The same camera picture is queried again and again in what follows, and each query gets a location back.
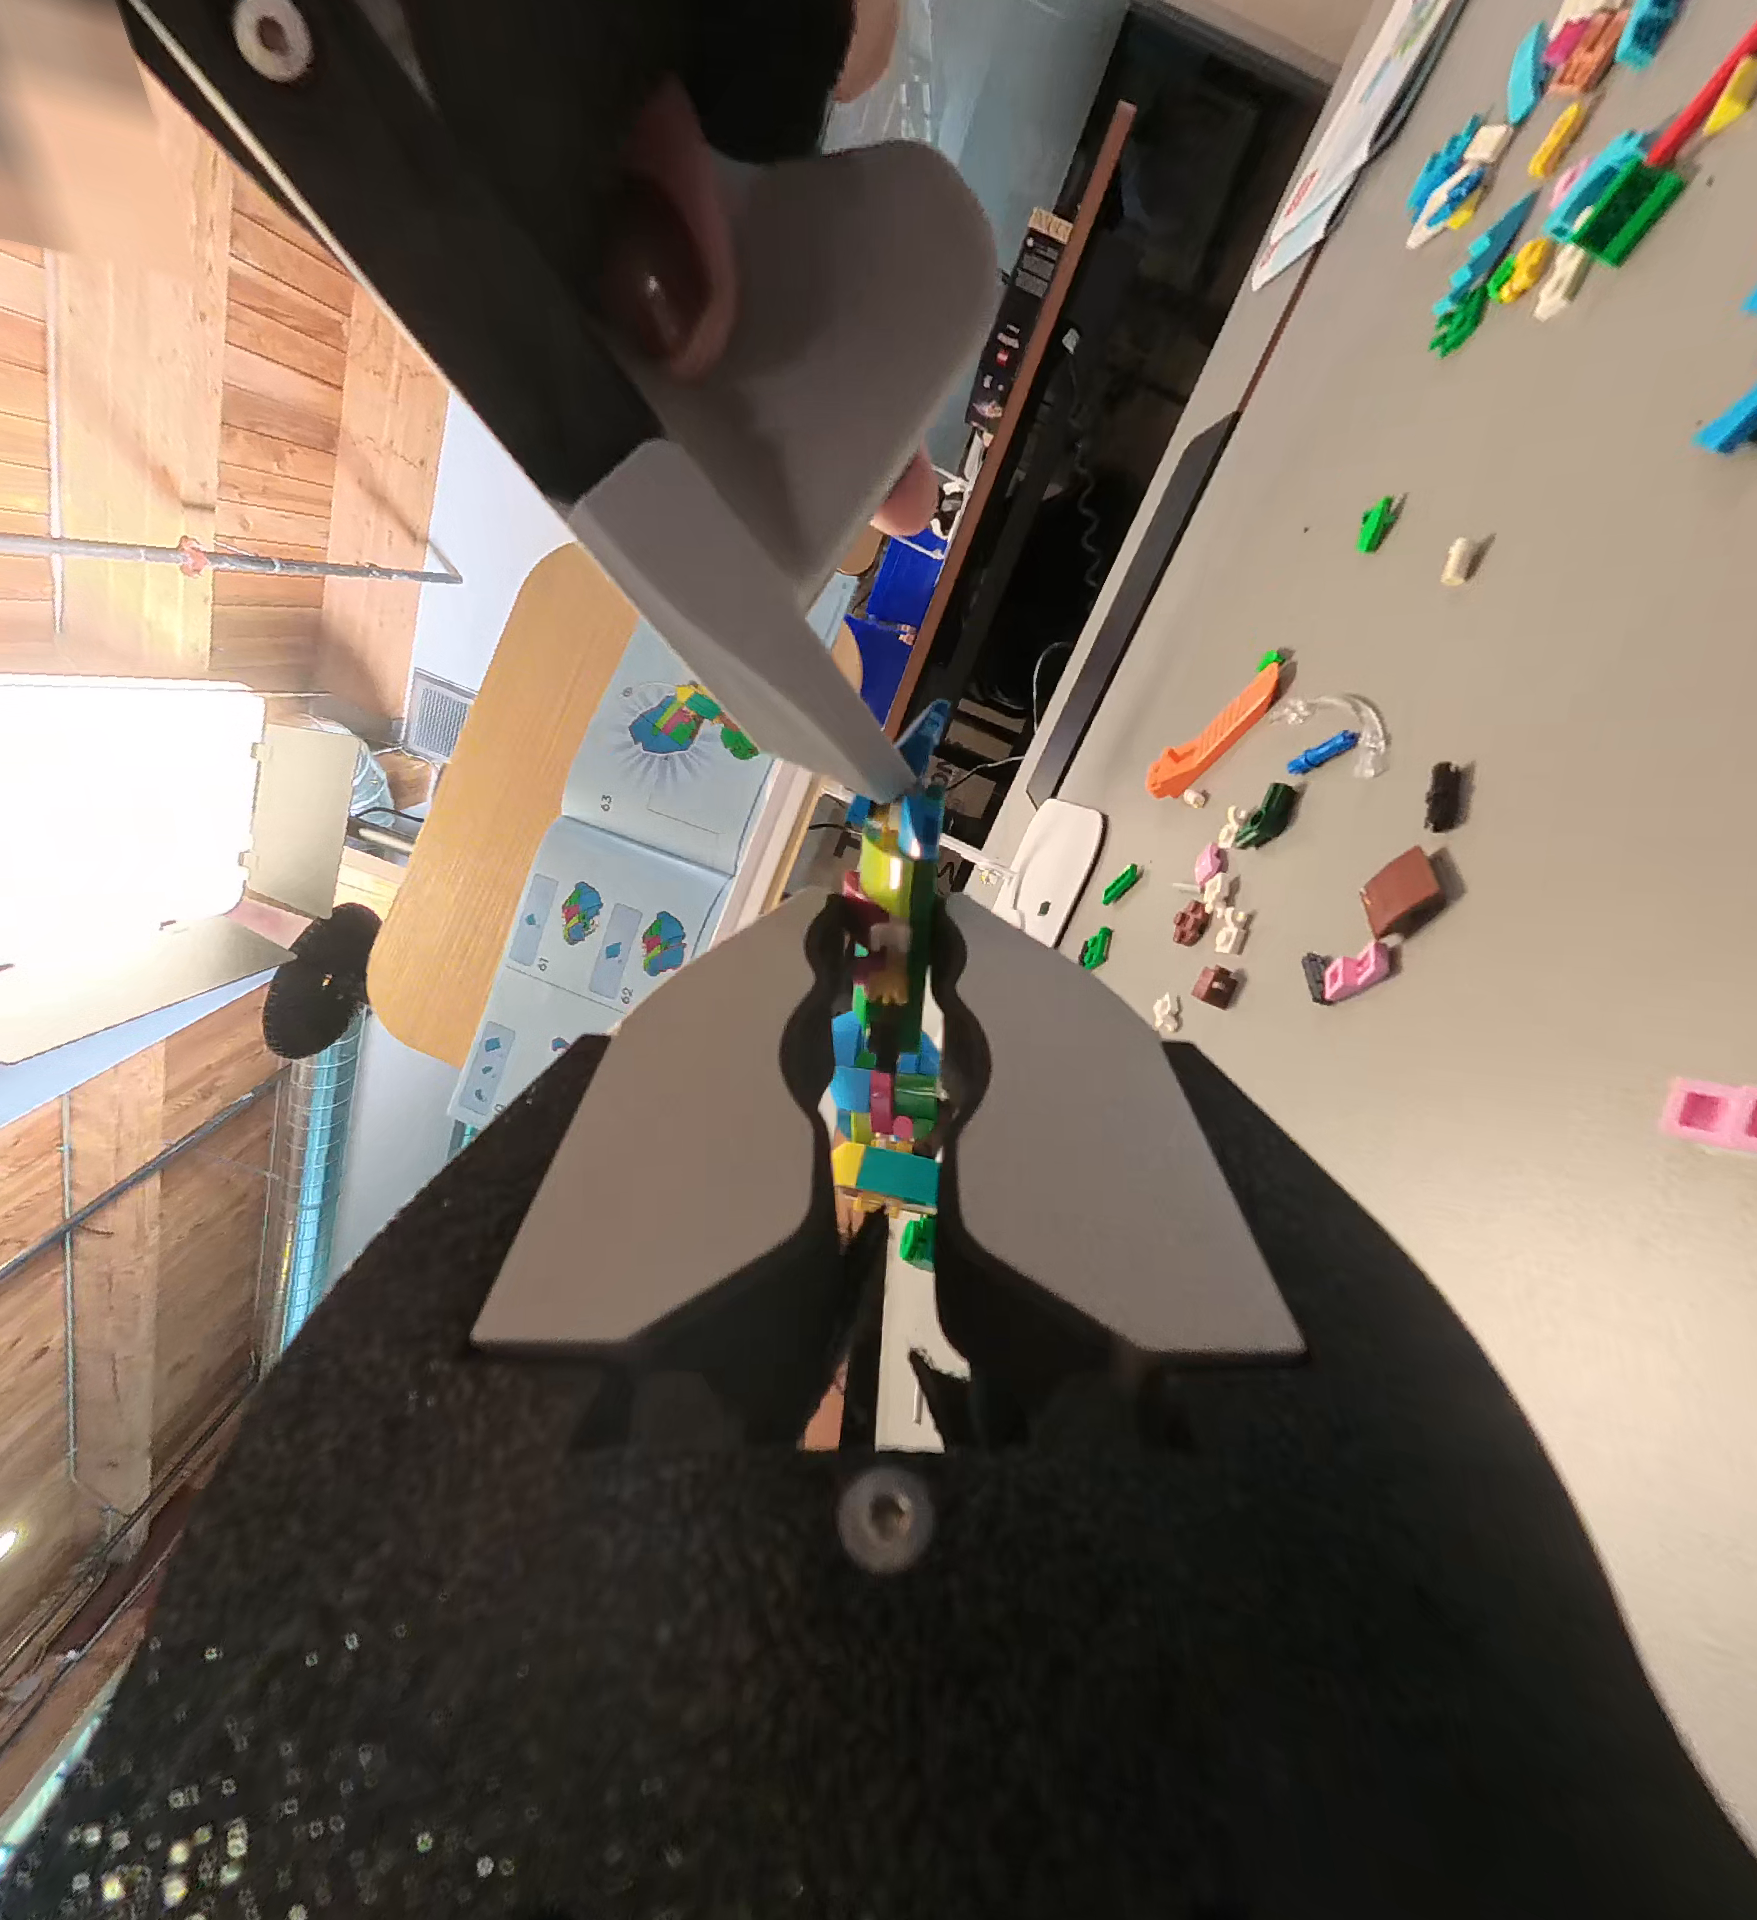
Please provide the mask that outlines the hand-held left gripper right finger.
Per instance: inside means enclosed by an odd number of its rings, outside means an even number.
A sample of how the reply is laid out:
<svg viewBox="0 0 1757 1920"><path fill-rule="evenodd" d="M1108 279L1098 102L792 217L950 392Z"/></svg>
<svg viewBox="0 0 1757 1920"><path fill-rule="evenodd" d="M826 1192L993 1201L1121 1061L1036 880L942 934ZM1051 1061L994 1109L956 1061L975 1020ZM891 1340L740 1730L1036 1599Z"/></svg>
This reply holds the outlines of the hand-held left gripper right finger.
<svg viewBox="0 0 1757 1920"><path fill-rule="evenodd" d="M950 899L934 991L955 1121L942 1327L977 1366L1103 1351L1295 1362L1306 1344L1150 1020L1097 974Z"/></svg>

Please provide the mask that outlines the colourful lego model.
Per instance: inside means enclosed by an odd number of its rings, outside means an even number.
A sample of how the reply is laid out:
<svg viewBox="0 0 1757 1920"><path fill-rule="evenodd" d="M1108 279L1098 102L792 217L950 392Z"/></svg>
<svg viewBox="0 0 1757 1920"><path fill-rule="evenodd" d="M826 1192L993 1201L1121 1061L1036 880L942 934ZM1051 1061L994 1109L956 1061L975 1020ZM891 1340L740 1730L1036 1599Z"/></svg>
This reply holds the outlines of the colourful lego model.
<svg viewBox="0 0 1757 1920"><path fill-rule="evenodd" d="M850 1001L832 1020L832 1175L862 1215L938 1211L946 1099L922 1026L942 846L942 788L856 803L856 863L843 877L853 932Z"/></svg>

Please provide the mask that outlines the scattered small lego pieces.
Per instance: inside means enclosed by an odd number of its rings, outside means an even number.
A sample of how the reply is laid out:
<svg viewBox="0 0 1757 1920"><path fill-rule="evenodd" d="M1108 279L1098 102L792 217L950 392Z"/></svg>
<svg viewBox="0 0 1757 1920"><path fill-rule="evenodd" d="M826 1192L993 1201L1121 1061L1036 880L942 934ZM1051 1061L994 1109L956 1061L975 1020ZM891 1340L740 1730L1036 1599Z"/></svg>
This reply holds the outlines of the scattered small lego pieces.
<svg viewBox="0 0 1757 1920"><path fill-rule="evenodd" d="M1223 824L1195 858L1193 877L1172 882L1172 944L1179 951L1195 953L1204 947L1210 953L1210 958L1195 975L1189 999L1218 1011L1233 1006L1242 987L1242 970L1232 962L1242 957L1249 910L1236 905L1237 877L1232 871L1232 853L1247 829L1249 810L1236 805L1227 806ZM1090 927L1074 954L1082 972L1105 967L1113 941L1113 927L1107 917L1131 895L1139 893L1143 882L1144 871L1139 861L1127 861L1105 880L1098 891L1098 909L1105 919Z"/></svg>

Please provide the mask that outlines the brown lego slope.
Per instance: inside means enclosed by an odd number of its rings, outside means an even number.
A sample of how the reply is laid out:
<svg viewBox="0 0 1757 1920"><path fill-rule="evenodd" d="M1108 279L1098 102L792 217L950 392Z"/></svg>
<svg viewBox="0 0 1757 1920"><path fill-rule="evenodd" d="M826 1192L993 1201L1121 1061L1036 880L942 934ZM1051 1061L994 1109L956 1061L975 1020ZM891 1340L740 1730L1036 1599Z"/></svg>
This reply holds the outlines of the brown lego slope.
<svg viewBox="0 0 1757 1920"><path fill-rule="evenodd" d="M1376 943L1405 941L1449 901L1434 853L1419 845L1387 859L1359 887L1359 907Z"/></svg>

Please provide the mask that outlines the pink lego brick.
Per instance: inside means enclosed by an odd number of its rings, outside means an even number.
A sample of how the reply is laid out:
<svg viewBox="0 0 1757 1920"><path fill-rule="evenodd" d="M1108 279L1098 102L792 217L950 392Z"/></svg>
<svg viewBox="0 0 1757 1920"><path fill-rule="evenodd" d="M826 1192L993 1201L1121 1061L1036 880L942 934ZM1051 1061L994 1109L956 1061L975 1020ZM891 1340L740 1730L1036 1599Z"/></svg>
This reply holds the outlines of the pink lego brick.
<svg viewBox="0 0 1757 1920"><path fill-rule="evenodd" d="M1757 1155L1757 1086L1676 1078L1659 1111L1659 1132L1709 1149Z"/></svg>

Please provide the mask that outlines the lego instruction leaflets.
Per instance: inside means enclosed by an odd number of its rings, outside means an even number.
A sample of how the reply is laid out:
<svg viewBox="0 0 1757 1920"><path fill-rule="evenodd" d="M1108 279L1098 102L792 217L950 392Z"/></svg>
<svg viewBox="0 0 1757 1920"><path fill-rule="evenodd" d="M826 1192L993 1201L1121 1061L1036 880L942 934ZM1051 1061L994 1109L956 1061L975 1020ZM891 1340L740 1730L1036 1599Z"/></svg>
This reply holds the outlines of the lego instruction leaflets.
<svg viewBox="0 0 1757 1920"><path fill-rule="evenodd" d="M1410 111L1463 8L1463 2L1388 5L1253 259L1253 294L1323 243L1359 175Z"/></svg>

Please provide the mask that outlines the red lego bar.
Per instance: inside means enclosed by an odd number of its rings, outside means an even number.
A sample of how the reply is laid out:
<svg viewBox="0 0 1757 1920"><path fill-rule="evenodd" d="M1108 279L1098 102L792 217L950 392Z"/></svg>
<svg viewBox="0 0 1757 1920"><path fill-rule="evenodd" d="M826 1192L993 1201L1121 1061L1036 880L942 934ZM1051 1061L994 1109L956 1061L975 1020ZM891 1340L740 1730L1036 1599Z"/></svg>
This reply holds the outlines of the red lego bar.
<svg viewBox="0 0 1757 1920"><path fill-rule="evenodd" d="M1650 169L1668 169L1676 161L1681 151L1704 131L1709 111L1716 105L1720 93L1736 77L1739 66L1754 57L1757 16L1720 60L1720 63L1708 77L1695 98L1685 109L1681 109L1681 112L1668 123L1668 128L1646 146L1643 157L1644 165L1649 165Z"/></svg>

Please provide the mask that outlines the person's right hand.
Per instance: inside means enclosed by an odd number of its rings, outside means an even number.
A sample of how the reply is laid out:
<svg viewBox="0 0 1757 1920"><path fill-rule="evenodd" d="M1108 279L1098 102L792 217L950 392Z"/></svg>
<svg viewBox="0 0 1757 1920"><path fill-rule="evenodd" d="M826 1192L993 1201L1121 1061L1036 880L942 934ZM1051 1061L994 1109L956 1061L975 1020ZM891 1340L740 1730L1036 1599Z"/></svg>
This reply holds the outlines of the person's right hand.
<svg viewBox="0 0 1757 1920"><path fill-rule="evenodd" d="M671 77L619 151L601 299L626 345L674 381L702 381L722 360L738 296L717 161Z"/></svg>

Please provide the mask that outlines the wooden book stand board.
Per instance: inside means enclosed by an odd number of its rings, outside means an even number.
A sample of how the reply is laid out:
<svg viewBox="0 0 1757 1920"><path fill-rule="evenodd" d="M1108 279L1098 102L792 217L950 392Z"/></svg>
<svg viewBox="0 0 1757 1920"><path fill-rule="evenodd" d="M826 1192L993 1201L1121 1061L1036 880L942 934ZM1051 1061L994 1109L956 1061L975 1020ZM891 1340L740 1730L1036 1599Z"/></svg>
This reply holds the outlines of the wooden book stand board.
<svg viewBox="0 0 1757 1920"><path fill-rule="evenodd" d="M557 815L584 728L636 622L644 620L635 608L581 544L536 563L435 783L372 947L367 993L386 1033L457 1073L484 1011L528 858ZM808 774L798 770L798 789L761 821L769 841L740 873L730 899L738 919L713 943L761 913L776 891L795 805L813 795Z"/></svg>

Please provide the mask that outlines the white book stand base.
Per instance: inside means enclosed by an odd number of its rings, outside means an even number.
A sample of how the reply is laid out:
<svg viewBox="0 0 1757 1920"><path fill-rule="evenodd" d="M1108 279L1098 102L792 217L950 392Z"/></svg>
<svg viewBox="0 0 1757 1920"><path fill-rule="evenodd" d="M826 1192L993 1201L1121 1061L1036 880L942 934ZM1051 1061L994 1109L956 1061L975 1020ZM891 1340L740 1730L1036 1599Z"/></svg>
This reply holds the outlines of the white book stand base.
<svg viewBox="0 0 1757 1920"><path fill-rule="evenodd" d="M1024 829L991 905L994 919L1048 949L1060 949L1105 846L1105 815L1048 798Z"/></svg>

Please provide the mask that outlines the black round fan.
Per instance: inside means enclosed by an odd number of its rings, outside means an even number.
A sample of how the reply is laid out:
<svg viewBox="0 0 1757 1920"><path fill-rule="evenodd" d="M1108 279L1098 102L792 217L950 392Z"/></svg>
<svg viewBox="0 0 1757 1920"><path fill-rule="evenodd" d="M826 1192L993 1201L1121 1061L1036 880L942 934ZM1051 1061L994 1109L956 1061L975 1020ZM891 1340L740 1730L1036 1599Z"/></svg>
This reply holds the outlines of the black round fan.
<svg viewBox="0 0 1757 1920"><path fill-rule="evenodd" d="M367 1006L366 972L380 927L376 913L346 901L294 941L263 1006L263 1038L273 1057L307 1061L349 1030Z"/></svg>

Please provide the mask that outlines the metal ceiling pipe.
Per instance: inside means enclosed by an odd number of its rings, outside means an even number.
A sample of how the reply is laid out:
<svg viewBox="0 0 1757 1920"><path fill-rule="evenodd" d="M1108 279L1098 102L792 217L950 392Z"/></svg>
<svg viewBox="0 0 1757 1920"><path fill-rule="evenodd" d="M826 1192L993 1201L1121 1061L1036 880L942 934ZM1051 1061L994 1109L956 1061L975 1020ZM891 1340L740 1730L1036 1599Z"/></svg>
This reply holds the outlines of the metal ceiling pipe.
<svg viewBox="0 0 1757 1920"><path fill-rule="evenodd" d="M464 584L464 576L454 569L294 562L223 547L203 547L192 537L180 537L174 544L135 544L0 532L0 558L168 566L189 577L199 577L206 572L228 572L249 577L300 577L356 584Z"/></svg>

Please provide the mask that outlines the orange brick separator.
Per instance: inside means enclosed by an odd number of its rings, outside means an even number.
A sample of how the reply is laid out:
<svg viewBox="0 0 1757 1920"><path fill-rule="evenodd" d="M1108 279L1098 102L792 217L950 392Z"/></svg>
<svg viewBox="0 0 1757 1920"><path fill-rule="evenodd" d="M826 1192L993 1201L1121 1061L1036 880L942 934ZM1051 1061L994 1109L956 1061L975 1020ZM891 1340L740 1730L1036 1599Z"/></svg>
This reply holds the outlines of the orange brick separator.
<svg viewBox="0 0 1757 1920"><path fill-rule="evenodd" d="M1164 750L1144 774L1153 801L1186 795L1274 708L1286 672L1282 652L1258 661L1251 682L1191 739Z"/></svg>

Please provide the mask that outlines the studio light panel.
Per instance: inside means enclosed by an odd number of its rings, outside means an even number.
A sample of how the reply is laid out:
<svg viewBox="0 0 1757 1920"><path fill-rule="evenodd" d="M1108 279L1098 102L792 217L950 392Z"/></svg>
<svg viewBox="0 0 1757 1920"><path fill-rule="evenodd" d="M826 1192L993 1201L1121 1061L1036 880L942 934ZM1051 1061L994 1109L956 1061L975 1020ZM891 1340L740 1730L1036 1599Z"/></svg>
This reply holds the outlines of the studio light panel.
<svg viewBox="0 0 1757 1920"><path fill-rule="evenodd" d="M237 683L0 674L0 1065L266 975L334 905L360 742Z"/></svg>

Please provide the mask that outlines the metal air duct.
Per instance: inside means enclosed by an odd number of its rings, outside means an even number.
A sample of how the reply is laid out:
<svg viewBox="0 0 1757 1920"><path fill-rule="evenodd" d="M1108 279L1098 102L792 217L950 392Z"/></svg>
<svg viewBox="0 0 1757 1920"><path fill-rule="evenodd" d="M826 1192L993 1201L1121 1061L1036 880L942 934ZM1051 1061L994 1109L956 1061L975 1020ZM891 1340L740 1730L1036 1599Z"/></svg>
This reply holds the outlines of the metal air duct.
<svg viewBox="0 0 1757 1920"><path fill-rule="evenodd" d="M339 1041L281 1076L257 1287L259 1373L275 1368L329 1284L362 1033L363 1011L356 1011Z"/></svg>

